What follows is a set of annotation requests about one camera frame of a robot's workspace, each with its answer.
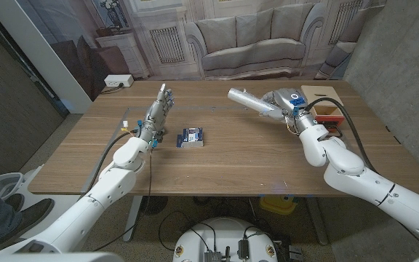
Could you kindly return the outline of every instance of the backdrop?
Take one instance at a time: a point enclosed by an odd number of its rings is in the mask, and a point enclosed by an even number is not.
[[[329,79],[372,0],[17,0],[94,100],[135,80]]]

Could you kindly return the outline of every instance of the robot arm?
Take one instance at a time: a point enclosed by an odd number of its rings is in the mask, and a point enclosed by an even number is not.
[[[246,91],[231,89],[228,97],[263,116],[292,126],[302,141],[309,164],[321,167],[329,161],[324,174],[328,185],[374,204],[419,235],[419,194],[365,167],[362,159],[349,151],[339,138],[325,140],[327,129],[304,110],[306,102],[300,92],[281,89],[259,100]]]
[[[134,187],[149,151],[157,140],[162,139],[166,115],[172,105],[172,92],[165,90],[163,84],[137,136],[130,138],[114,153],[112,163],[101,172],[95,186],[46,230],[1,250],[0,254],[77,250],[101,214]]]

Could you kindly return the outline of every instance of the cardboard box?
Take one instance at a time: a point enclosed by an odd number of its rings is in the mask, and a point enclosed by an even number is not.
[[[325,86],[306,86],[301,87],[303,94],[306,97],[307,103],[311,103],[319,98],[333,98],[343,105],[339,95],[335,92],[334,87]],[[340,126],[345,117],[340,112],[340,109],[332,102],[321,101],[313,106],[310,113],[314,116],[318,123],[327,125]],[[330,132],[334,132],[335,129],[328,128]]]
[[[203,128],[184,128],[182,135],[177,135],[177,147],[189,148],[203,146]]]

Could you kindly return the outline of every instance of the tabletop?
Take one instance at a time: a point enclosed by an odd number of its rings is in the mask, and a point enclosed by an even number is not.
[[[123,119],[136,122],[156,99],[163,82],[134,82],[130,88],[101,95],[67,135],[29,185],[35,194],[80,194],[95,181],[92,170]],[[370,161],[385,178],[419,193],[419,164],[400,145],[359,95],[344,81],[165,81],[175,106],[167,116],[163,142],[153,150],[151,195],[344,197],[328,186],[324,167],[310,166],[297,136],[285,124],[263,118],[227,98],[230,88],[257,97],[280,88],[332,86],[356,125]],[[202,127],[204,146],[177,148],[184,128]],[[346,144],[359,152],[350,127],[340,126]],[[107,155],[125,143],[121,139]],[[148,194],[150,169],[137,175],[130,192]]]

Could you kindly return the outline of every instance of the wooden box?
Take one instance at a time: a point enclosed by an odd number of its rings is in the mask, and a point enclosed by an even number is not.
[[[307,103],[312,103],[319,98],[333,98],[337,100],[341,105],[342,101],[339,95],[335,92],[334,87],[325,86],[307,86],[301,87],[303,94],[306,96]],[[332,102],[321,101],[313,106],[310,110],[311,114],[315,117],[318,123],[324,124],[325,127],[339,126],[344,120],[344,116],[340,109]],[[334,132],[334,128],[327,128],[330,132]]]

